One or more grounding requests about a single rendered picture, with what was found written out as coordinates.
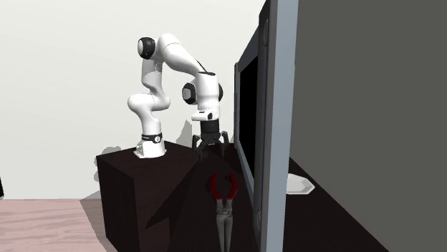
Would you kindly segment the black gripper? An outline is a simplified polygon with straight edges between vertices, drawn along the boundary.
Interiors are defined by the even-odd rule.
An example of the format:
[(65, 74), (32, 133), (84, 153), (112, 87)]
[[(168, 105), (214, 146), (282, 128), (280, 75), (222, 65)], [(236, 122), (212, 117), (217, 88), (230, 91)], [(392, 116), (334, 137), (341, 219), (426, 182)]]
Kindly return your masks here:
[(219, 119), (200, 121), (201, 136), (192, 136), (192, 149), (198, 154), (199, 160), (205, 156), (206, 147), (210, 144), (219, 146), (221, 156), (225, 157), (225, 152), (229, 146), (229, 136), (226, 131), (220, 132)]

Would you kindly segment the grey-framed flat television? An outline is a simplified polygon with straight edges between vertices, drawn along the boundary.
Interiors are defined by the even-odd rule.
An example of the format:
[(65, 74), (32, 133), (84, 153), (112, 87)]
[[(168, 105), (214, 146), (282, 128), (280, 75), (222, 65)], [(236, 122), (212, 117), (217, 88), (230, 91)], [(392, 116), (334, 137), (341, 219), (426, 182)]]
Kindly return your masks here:
[(282, 252), (299, 0), (265, 0), (234, 65), (234, 144), (257, 252)]

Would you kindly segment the dark robot stand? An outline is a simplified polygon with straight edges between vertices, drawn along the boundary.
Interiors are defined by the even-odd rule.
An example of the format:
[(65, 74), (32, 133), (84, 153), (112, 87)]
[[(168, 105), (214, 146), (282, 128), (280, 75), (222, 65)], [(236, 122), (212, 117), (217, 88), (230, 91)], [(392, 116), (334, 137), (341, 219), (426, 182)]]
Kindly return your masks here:
[(117, 252), (168, 252), (198, 155), (165, 143), (157, 158), (133, 149), (97, 156), (105, 234)]

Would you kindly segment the white plate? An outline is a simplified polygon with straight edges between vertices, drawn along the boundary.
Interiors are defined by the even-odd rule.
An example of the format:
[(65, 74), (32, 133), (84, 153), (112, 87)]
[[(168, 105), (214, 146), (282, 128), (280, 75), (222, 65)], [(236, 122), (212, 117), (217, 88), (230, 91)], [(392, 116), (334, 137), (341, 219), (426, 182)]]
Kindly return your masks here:
[(315, 186), (307, 178), (292, 173), (287, 177), (287, 195), (308, 195)]

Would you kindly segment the dark wooden cabinet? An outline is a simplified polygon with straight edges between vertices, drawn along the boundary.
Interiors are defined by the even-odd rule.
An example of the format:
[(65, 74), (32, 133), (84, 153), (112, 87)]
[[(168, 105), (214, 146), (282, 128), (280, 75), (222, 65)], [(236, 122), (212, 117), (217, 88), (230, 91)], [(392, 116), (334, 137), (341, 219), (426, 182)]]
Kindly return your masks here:
[[(216, 225), (216, 201), (210, 191), (213, 174), (218, 191), (231, 188), (230, 174), (239, 188), (233, 202), (234, 224), (229, 252), (260, 252), (256, 243), (251, 201), (237, 151), (208, 152), (173, 191), (146, 227), (168, 224), (166, 252), (221, 252)], [(308, 195), (286, 198), (284, 242), (269, 252), (389, 252), (319, 185)]]

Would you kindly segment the red-handled grey pliers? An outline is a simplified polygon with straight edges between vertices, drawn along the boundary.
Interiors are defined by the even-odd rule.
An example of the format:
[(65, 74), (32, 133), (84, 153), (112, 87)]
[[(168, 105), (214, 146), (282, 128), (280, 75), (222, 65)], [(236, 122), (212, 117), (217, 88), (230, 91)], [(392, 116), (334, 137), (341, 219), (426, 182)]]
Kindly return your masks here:
[(210, 181), (210, 191), (216, 201), (216, 226), (221, 252), (230, 252), (231, 249), (231, 233), (234, 221), (232, 205), (238, 190), (236, 176), (231, 173), (229, 179), (231, 181), (231, 189), (225, 198), (223, 198), (218, 191), (217, 173), (213, 174)]

